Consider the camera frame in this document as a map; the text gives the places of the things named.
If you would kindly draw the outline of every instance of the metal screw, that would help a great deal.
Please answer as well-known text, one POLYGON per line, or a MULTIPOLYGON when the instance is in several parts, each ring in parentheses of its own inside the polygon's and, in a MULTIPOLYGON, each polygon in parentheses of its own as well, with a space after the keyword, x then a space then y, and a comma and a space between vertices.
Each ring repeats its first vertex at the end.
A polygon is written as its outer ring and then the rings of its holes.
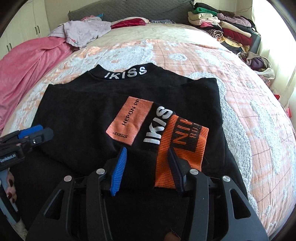
POLYGON ((102 174, 105 173, 105 169, 100 168, 100 169, 98 169, 98 170, 96 171, 96 173, 99 174, 99 175, 102 175, 102 174))
POLYGON ((230 177, 229 176, 223 176, 222 179, 225 182, 230 182, 230 177))
POLYGON ((72 180, 72 177, 71 176, 65 176, 64 177, 64 181, 65 182, 69 182, 69 181, 71 181, 72 180))
POLYGON ((192 175, 197 175, 198 174, 198 170, 196 170, 196 169, 190 169, 190 173, 192 175))

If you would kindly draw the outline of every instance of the green sweater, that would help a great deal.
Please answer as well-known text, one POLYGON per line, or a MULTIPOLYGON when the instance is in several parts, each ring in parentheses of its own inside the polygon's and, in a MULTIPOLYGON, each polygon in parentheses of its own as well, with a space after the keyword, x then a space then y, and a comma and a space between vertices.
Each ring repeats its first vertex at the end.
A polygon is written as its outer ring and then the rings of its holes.
POLYGON ((203 7, 198 7, 196 8, 195 10, 192 11, 192 13, 194 14, 199 14, 199 13, 211 13, 213 14, 214 16, 217 16, 217 12, 214 12, 214 11, 211 11, 209 9, 206 9, 206 8, 203 8, 203 7))

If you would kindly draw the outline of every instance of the orange ribbed label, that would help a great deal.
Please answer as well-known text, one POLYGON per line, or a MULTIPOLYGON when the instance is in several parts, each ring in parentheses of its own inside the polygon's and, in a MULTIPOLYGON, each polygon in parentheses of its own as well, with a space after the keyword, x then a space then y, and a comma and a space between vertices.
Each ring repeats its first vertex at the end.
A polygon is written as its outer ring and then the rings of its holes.
POLYGON ((174 147, 179 158, 189 162, 192 168, 201 171, 209 129, 172 115, 160 140, 156 161, 155 186, 174 188, 174 180, 168 164, 168 149, 174 147))

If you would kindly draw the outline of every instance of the white wardrobe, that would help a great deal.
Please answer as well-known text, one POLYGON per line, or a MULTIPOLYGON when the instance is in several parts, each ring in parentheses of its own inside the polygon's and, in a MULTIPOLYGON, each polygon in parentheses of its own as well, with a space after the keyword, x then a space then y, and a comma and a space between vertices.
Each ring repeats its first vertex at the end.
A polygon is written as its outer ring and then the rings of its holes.
POLYGON ((49 33, 44 0, 28 0, 0 38, 0 59, 20 43, 46 37, 49 33))

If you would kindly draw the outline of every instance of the orange patch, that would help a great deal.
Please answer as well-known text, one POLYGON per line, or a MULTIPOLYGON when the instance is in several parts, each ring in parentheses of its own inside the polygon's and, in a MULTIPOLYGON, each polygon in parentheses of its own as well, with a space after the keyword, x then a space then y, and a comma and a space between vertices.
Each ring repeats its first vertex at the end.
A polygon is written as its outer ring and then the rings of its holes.
POLYGON ((153 102, 128 97, 106 133, 114 140, 132 145, 153 102))

